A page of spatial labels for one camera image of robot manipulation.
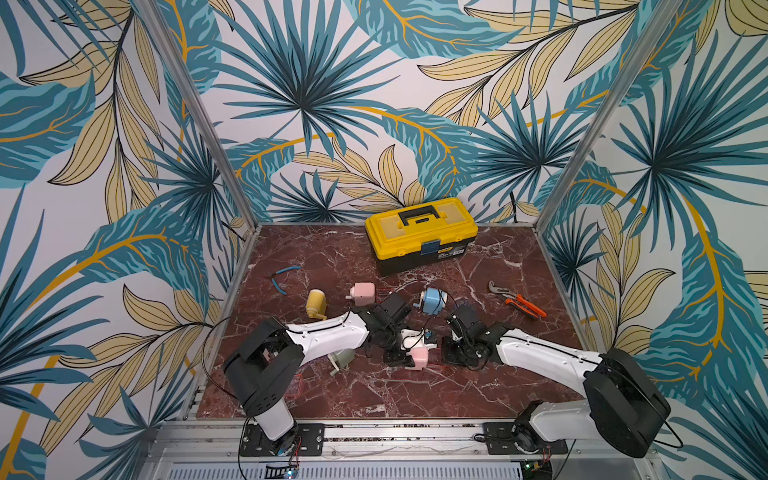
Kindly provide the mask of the pink pencil sharpener front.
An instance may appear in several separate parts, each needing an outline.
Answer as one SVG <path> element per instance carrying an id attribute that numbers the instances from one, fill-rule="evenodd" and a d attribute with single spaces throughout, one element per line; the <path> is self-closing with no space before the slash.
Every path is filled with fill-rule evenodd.
<path id="1" fill-rule="evenodd" d="M 416 347 L 408 352 L 408 356 L 412 362 L 408 369 L 420 371 L 428 365 L 429 349 L 427 347 Z"/>

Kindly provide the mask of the yellow pencil sharpener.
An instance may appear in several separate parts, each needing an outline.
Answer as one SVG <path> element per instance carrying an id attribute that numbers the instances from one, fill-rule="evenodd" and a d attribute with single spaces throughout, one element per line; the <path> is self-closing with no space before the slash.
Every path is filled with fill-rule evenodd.
<path id="1" fill-rule="evenodd" d="M 310 290 L 305 304 L 305 311 L 307 316 L 311 319 L 326 320 L 326 294 L 320 289 Z"/>

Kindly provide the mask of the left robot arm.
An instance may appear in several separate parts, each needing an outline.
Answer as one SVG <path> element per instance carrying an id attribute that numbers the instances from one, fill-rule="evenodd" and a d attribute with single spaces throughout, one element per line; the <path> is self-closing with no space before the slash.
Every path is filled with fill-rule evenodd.
<path id="1" fill-rule="evenodd" d="M 271 317 L 260 323 L 223 362 L 222 370 L 248 418 L 275 446 L 291 441 L 296 421 L 284 395 L 299 368 L 342 350 L 371 344 L 399 350 L 400 333 L 411 311 L 408 302 L 392 293 L 385 300 L 326 320 L 283 324 Z"/>

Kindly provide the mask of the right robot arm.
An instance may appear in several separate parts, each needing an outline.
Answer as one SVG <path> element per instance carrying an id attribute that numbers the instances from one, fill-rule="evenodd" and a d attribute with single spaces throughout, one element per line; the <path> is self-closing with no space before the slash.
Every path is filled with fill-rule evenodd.
<path id="1" fill-rule="evenodd" d="M 580 395 L 578 401 L 531 402 L 502 433 L 488 433 L 526 454 L 564 440 L 602 440 L 616 451 L 642 458 L 666 424 L 671 407 L 634 357 L 566 347 L 512 329 L 482 323 L 467 305 L 447 317 L 452 330 L 442 341 L 445 363 L 482 369 L 487 362 L 521 368 Z"/>

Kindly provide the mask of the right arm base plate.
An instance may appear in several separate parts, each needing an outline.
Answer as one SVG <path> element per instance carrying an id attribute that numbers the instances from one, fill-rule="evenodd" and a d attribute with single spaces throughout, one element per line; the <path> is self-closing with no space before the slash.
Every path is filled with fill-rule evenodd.
<path id="1" fill-rule="evenodd" d="M 569 451 L 565 440 L 545 441 L 528 425 L 515 422 L 486 422 L 474 436 L 486 446 L 489 455 L 560 455 Z"/>

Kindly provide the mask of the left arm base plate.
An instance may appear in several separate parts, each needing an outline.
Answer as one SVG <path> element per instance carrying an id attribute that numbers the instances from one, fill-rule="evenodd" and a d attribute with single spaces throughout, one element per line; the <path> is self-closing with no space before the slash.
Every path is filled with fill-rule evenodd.
<path id="1" fill-rule="evenodd" d="M 263 428 L 253 422 L 245 426 L 239 444 L 242 457 L 318 457 L 322 454 L 325 425 L 299 423 L 276 440 L 270 440 Z"/>

